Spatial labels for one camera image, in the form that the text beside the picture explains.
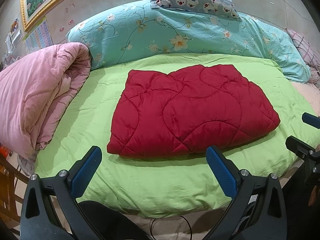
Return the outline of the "person's right hand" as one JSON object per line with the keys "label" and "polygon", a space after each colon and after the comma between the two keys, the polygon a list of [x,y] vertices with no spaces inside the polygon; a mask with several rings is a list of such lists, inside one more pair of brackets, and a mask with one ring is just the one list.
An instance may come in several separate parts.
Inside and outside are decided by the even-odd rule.
{"label": "person's right hand", "polygon": [[319,195],[319,186],[316,185],[310,195],[308,206],[313,206]]}

